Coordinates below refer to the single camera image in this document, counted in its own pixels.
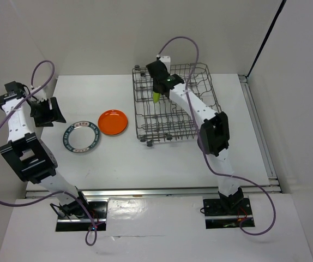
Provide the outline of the lime green plate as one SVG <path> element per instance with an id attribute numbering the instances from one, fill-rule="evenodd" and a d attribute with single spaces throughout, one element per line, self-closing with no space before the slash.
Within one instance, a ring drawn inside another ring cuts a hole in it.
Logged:
<path id="1" fill-rule="evenodd" d="M 160 97 L 161 97 L 161 94 L 160 94 L 160 93 L 154 92 L 154 93 L 153 93 L 153 103 L 154 103 L 154 104 L 158 103 L 159 100 L 160 100 Z"/>

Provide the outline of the green patterned white plate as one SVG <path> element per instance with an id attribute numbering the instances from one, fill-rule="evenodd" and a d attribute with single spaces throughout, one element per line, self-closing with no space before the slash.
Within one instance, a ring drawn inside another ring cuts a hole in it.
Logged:
<path id="1" fill-rule="evenodd" d="M 96 148 L 100 141 L 99 128 L 90 121 L 78 121 L 64 132 L 62 143 L 72 153 L 86 153 Z"/>

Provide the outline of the orange plate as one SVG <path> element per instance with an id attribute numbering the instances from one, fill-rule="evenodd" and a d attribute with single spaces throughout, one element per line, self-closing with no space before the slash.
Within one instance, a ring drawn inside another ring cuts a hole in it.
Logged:
<path id="1" fill-rule="evenodd" d="M 128 125 L 128 118 L 120 110 L 112 109 L 103 112 L 98 118 L 98 127 L 106 135 L 118 135 Z"/>

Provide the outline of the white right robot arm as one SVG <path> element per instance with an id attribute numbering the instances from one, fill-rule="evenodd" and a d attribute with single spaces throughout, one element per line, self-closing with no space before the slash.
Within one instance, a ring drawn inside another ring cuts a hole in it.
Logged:
<path id="1" fill-rule="evenodd" d="M 146 68 L 153 80 L 153 91 L 176 103 L 195 122 L 198 145 L 207 159 L 214 164 L 214 171 L 233 174 L 228 158 L 230 132 L 227 115 L 208 107 L 179 75 L 171 75 L 162 58 L 146 65 Z"/>

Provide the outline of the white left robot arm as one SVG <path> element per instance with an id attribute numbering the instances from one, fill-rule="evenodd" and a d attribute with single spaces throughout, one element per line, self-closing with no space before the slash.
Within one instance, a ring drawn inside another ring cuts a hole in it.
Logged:
<path id="1" fill-rule="evenodd" d="M 57 99 L 48 98 L 40 88 L 35 88 L 36 94 L 27 97 L 26 88 L 13 81 L 5 84 L 6 94 L 0 96 L 0 109 L 10 117 L 7 143 L 0 147 L 0 153 L 21 181 L 55 193 L 58 209 L 64 216 L 85 218 L 89 203 L 82 192 L 57 171 L 55 156 L 34 131 L 35 127 L 66 122 Z"/>

